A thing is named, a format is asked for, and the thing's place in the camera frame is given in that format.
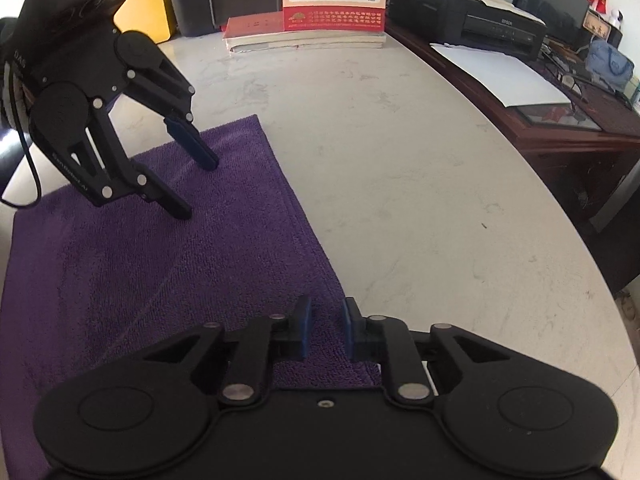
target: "black printer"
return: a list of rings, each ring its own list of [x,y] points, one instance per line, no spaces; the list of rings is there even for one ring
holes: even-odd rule
[[[536,59],[546,25],[503,0],[389,0],[387,14],[431,43]]]

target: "marble tabletop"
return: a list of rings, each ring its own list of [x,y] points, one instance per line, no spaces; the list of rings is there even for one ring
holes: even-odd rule
[[[161,47],[196,88],[199,129],[258,115],[365,315],[413,330],[449,322],[593,381],[620,415],[605,466],[640,478],[640,375],[604,280],[534,171],[453,86],[391,38],[229,54],[212,34]],[[170,140],[127,98],[111,117],[130,156]],[[45,192],[66,184],[32,150]],[[5,198],[33,196],[23,163]],[[3,269],[12,217],[0,208]]]

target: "red calendar base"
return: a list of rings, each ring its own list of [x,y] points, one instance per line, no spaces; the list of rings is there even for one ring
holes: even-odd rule
[[[347,6],[285,7],[284,30],[362,30],[383,32],[385,9]]]

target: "black cable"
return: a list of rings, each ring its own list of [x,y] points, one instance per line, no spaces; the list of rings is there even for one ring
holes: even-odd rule
[[[18,138],[20,139],[20,144],[22,145],[22,151],[24,152],[24,156],[27,159],[27,163],[29,168],[31,169],[31,174],[33,175],[33,181],[36,185],[36,200],[31,202],[30,204],[20,205],[14,204],[0,197],[0,203],[7,205],[9,207],[13,207],[14,209],[30,209],[32,207],[36,207],[40,200],[42,199],[42,183],[40,182],[40,177],[38,176],[38,171],[36,170],[36,165],[33,163],[33,159],[31,158],[31,153],[29,151],[29,145],[27,144],[27,139],[24,136],[24,131],[22,130],[22,125],[20,124],[20,116],[18,115],[18,106],[15,103],[15,91],[14,91],[14,64],[11,62],[9,64],[9,101],[11,103],[11,113],[14,116],[15,123],[15,131],[18,133]]]

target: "brown wooden desk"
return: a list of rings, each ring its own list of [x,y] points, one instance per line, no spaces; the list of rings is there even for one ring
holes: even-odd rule
[[[589,107],[580,106],[602,129],[532,124],[516,108],[505,108],[481,83],[433,50],[423,40],[387,19],[386,32],[427,62],[469,99],[516,147],[556,197],[567,216],[584,235],[594,216],[640,160],[640,135],[607,132],[593,119]],[[602,106],[622,107],[611,96]],[[640,131],[640,117],[637,120]]]

